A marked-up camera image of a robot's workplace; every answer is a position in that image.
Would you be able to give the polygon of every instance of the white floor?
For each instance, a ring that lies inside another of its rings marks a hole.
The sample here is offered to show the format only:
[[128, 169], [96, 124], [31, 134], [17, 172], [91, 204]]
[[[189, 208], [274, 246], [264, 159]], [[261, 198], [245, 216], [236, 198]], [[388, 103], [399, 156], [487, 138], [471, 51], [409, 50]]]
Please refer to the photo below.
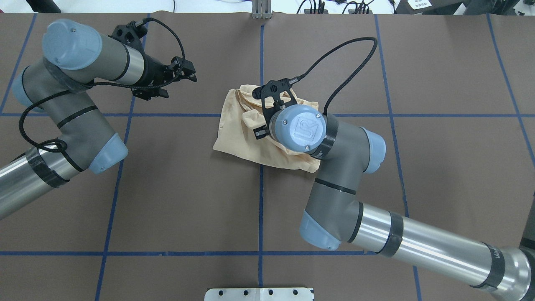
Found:
[[[66, 13], [83, 12], [155, 12], [173, 11], [173, 0], [55, 0], [58, 7]], [[175, 12], [250, 12], [252, 3], [244, 0], [175, 0]], [[295, 13], [301, 4], [301, 0], [272, 0], [272, 10], [284, 13]], [[338, 5], [334, 1], [327, 1], [325, 9], [329, 13], [341, 13], [345, 4]], [[306, 2], [301, 9], [309, 9]], [[24, 0], [2, 0], [0, 9], [4, 12], [32, 12], [32, 9]], [[393, 8], [388, 0], [373, 0], [370, 9], [375, 14], [392, 14]], [[526, 15], [533, 16], [533, 5], [525, 5], [521, 0], [515, 7]]]

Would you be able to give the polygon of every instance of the brown table surface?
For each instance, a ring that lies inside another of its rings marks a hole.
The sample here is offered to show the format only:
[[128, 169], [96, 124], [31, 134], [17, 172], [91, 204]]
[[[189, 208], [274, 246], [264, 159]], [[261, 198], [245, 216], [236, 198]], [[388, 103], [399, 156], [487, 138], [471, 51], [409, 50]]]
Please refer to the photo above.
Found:
[[[516, 246], [535, 189], [535, 18], [286, 15], [153, 17], [182, 39], [199, 81], [169, 99], [89, 91], [123, 137], [123, 163], [86, 171], [0, 221], [2, 300], [202, 300], [208, 288], [306, 286], [316, 300], [492, 300], [433, 271], [299, 235], [314, 175], [211, 149], [227, 91], [301, 74], [327, 50], [380, 36], [378, 51], [334, 99], [346, 122], [381, 134], [385, 162], [360, 200], [485, 241]], [[144, 14], [0, 14], [0, 162], [28, 145], [8, 89], [42, 55], [47, 24], [71, 18], [109, 34]], [[295, 86], [323, 105], [370, 44], [335, 52]], [[146, 52], [179, 51], [150, 24]], [[58, 134], [32, 115], [37, 140]]]

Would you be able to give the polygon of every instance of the black cable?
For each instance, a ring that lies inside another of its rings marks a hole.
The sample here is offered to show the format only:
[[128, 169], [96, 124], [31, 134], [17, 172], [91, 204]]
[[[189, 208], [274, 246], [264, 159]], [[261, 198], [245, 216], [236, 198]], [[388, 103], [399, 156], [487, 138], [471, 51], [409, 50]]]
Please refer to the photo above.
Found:
[[[182, 69], [184, 68], [184, 61], [186, 59], [186, 54], [184, 53], [184, 47], [182, 46], [182, 42], [178, 38], [177, 34], [169, 26], [164, 24], [162, 21], [158, 19], [154, 19], [154, 18], [145, 18], [143, 19], [142, 25], [148, 22], [156, 22], [162, 25], [163, 27], [165, 27], [175, 37], [175, 39], [178, 42], [178, 45], [180, 46], [180, 51], [182, 52], [182, 62], [180, 63], [180, 67], [178, 68], [177, 75], [173, 79], [166, 81], [160, 85], [156, 85], [156, 86], [129, 86], [129, 85], [117, 84], [115, 82], [106, 82], [106, 81], [95, 82], [92, 84], [84, 84], [83, 86], [85, 86], [88, 89], [94, 86], [115, 86], [115, 87], [123, 87], [123, 88], [130, 88], [130, 89], [159, 89], [178, 80], [178, 78], [182, 76]], [[24, 112], [22, 112], [22, 115], [20, 116], [20, 119], [19, 119], [19, 132], [21, 136], [24, 138], [24, 140], [26, 140], [28, 143], [30, 143], [31, 145], [35, 146], [38, 149], [42, 149], [44, 151], [51, 152], [51, 153], [64, 153], [67, 150], [67, 143], [61, 139], [51, 139], [43, 143], [37, 143], [34, 140], [32, 140], [30, 137], [28, 137], [28, 135], [26, 134], [26, 131], [24, 130], [24, 121], [26, 117], [28, 116], [28, 113], [30, 113], [31, 110], [35, 109], [36, 107], [44, 104], [45, 102], [49, 100], [52, 100], [56, 97], [63, 96], [68, 93], [70, 93], [70, 91], [62, 91], [62, 92], [50, 95], [46, 98], [39, 100], [38, 102], [32, 103], [28, 108], [26, 108], [26, 110], [24, 110]], [[57, 149], [46, 147], [46, 145], [50, 145], [50, 144], [56, 144]]]
[[299, 8], [297, 9], [297, 13], [299, 13], [299, 11], [301, 10], [301, 7], [303, 7], [303, 4], [306, 2], [307, 0], [303, 0], [303, 2], [301, 2], [301, 5], [299, 5]]
[[346, 8], [347, 8], [351, 3], [355, 4], [355, 10], [357, 10], [357, 5], [358, 5], [358, 3], [356, 3], [356, 1], [350, 1], [350, 2], [348, 2], [348, 3], [346, 4], [346, 7], [343, 8], [342, 14], [346, 12]]
[[368, 63], [370, 58], [373, 56], [373, 53], [375, 52], [375, 49], [377, 48], [377, 39], [374, 38], [374, 37], [366, 36], [366, 37], [359, 37], [359, 38], [356, 38], [356, 39], [352, 39], [352, 40], [346, 41], [346, 42], [334, 47], [333, 49], [329, 50], [326, 54], [322, 55], [315, 63], [312, 64], [312, 66], [310, 66], [310, 68], [308, 68], [308, 70], [305, 73], [303, 73], [303, 74], [301, 74], [300, 76], [297, 77], [297, 81], [302, 80], [303, 78], [305, 78], [308, 75], [308, 73], [310, 73], [310, 71], [312, 71], [312, 69], [314, 69], [314, 67], [316, 67], [316, 65], [319, 64], [319, 62], [321, 62], [324, 58], [329, 56], [331, 53], [337, 51], [338, 49], [344, 47], [347, 44], [351, 44], [351, 43], [359, 42], [359, 41], [373, 41], [373, 47], [371, 48], [370, 53], [368, 54], [368, 56], [366, 56], [366, 58], [358, 66], [358, 68], [355, 69], [355, 71], [353, 71], [353, 73], [351, 73], [351, 75], [338, 88], [336, 88], [336, 90], [334, 90], [334, 92], [331, 94], [331, 96], [329, 96], [327, 102], [325, 103], [325, 106], [323, 107], [323, 115], [327, 115], [327, 108], [329, 107], [329, 104], [331, 104], [331, 101], [333, 100], [333, 98], [353, 79], [353, 77], [355, 77], [355, 75], [357, 75], [357, 73], [360, 72], [360, 70], [362, 68], [364, 68], [366, 63]]
[[392, 9], [394, 10], [394, 14], [396, 14], [396, 1], [388, 0], [388, 2], [390, 2], [390, 4], [392, 4]]
[[366, 3], [364, 2], [364, 0], [362, 0], [362, 2], [359, 4], [358, 6], [358, 13], [360, 14], [361, 12], [364, 13], [364, 8], [365, 8], [365, 5]]
[[[24, 110], [24, 112], [22, 112], [22, 115], [20, 115], [20, 119], [19, 119], [19, 132], [20, 132], [21, 136], [24, 138], [24, 140], [26, 140], [28, 143], [30, 143], [31, 145], [35, 146], [38, 149], [42, 149], [44, 151], [51, 152], [51, 153], [62, 153], [65, 150], [67, 150], [67, 143], [65, 141], [61, 140], [61, 139], [51, 139], [51, 140], [47, 140], [47, 141], [45, 141], [43, 143], [37, 143], [34, 140], [32, 140], [30, 137], [28, 137], [28, 135], [26, 134], [26, 131], [24, 130], [24, 120], [26, 119], [26, 116], [28, 116], [28, 113], [30, 113], [31, 110], [37, 108], [38, 106], [44, 104], [45, 102], [47, 102], [47, 101], [49, 101], [51, 99], [54, 99], [56, 97], [60, 97], [60, 96], [63, 96], [65, 94], [69, 94], [69, 93], [70, 93], [70, 91], [66, 90], [66, 91], [62, 91], [62, 92], [50, 95], [50, 96], [48, 96], [46, 98], [43, 98], [43, 99], [39, 100], [36, 103], [32, 103], [28, 108], [26, 108], [26, 110]], [[54, 149], [54, 148], [48, 148], [48, 147], [45, 146], [45, 145], [49, 145], [49, 144], [52, 144], [52, 143], [59, 144], [57, 146], [58, 148]]]

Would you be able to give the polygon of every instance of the black tape band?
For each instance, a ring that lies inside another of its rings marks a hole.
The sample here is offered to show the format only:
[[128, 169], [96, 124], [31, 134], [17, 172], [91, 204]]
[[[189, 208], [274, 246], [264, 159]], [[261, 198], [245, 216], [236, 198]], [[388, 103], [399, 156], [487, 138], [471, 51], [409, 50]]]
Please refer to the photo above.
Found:
[[53, 188], [59, 188], [69, 181], [61, 178], [54, 170], [51, 170], [41, 154], [39, 154], [39, 150], [35, 147], [26, 152], [26, 160], [35, 174]]
[[386, 243], [377, 254], [385, 257], [392, 257], [398, 251], [403, 240], [403, 217], [397, 213], [390, 212], [390, 233]]
[[325, 132], [325, 138], [316, 148], [316, 151], [310, 155], [311, 157], [319, 160], [325, 158], [325, 156], [329, 153], [334, 145], [334, 141], [336, 140], [336, 135], [338, 134], [338, 120], [336, 117], [331, 113], [327, 113], [326, 121], [327, 129]]
[[330, 188], [333, 188], [333, 189], [336, 189], [336, 190], [340, 190], [340, 191], [343, 191], [343, 192], [346, 192], [346, 193], [350, 193], [352, 195], [357, 195], [357, 192], [355, 190], [351, 190], [349, 188], [345, 188], [343, 186], [339, 186], [339, 185], [336, 185], [336, 184], [333, 184], [331, 182], [327, 182], [325, 180], [322, 180], [322, 179], [318, 179], [316, 178], [314, 180], [314, 182], [318, 183], [318, 184], [322, 184], [322, 185], [325, 185], [327, 187], [330, 187]]
[[530, 252], [523, 250], [522, 248], [520, 248], [520, 251], [522, 251], [522, 253], [526, 255], [531, 269], [530, 287], [528, 288], [528, 291], [526, 292], [524, 297], [520, 299], [520, 301], [533, 301], [535, 299], [535, 258], [533, 257], [533, 255], [531, 255]]
[[480, 285], [471, 285], [475, 289], [484, 288], [486, 285], [493, 288], [498, 288], [498, 285], [505, 274], [505, 258], [503, 253], [497, 247], [485, 244], [491, 253], [491, 270], [488, 273], [487, 279]]
[[364, 205], [362, 202], [358, 202], [358, 217], [357, 217], [357, 224], [355, 225], [355, 229], [353, 230], [353, 234], [351, 234], [351, 238], [347, 241], [348, 243], [352, 243], [355, 240], [355, 237], [357, 237], [358, 230], [361, 227], [362, 223], [362, 213], [364, 211]]
[[117, 76], [117, 78], [114, 78], [111, 81], [116, 81], [116, 80], [121, 79], [121, 77], [123, 77], [126, 74], [126, 71], [128, 71], [128, 67], [130, 66], [130, 52], [128, 51], [128, 48], [126, 48], [126, 45], [124, 44], [122, 45], [123, 47], [125, 47], [125, 51], [126, 51], [126, 65], [125, 65], [123, 72], [119, 76]]
[[81, 82], [77, 82], [70, 78], [58, 66], [52, 64], [45, 57], [43, 57], [43, 64], [48, 73], [50, 73], [55, 80], [66, 87], [71, 93], [79, 94], [91, 88], [89, 85], [82, 84]]
[[77, 118], [77, 117], [80, 117], [82, 116], [83, 114], [87, 113], [87, 112], [91, 112], [93, 110], [96, 110], [98, 109], [97, 106], [91, 106], [91, 107], [87, 107], [85, 109], [81, 109], [79, 110], [78, 112], [68, 116], [67, 118], [65, 118], [64, 120], [60, 121], [57, 126], [58, 126], [58, 129], [61, 129], [62, 126], [64, 126], [65, 124], [67, 124], [69, 121]]
[[522, 239], [520, 240], [520, 245], [535, 250], [535, 242], [529, 238], [522, 237]]

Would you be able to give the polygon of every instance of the white label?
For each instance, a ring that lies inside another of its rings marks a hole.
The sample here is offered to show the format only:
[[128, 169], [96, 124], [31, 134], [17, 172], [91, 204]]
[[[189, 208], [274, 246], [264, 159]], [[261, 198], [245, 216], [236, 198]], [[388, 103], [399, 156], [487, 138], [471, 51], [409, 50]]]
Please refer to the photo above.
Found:
[[429, 3], [429, 0], [407, 0], [409, 2], [410, 7], [412, 7], [413, 10], [419, 10], [424, 7], [431, 6], [431, 3]]

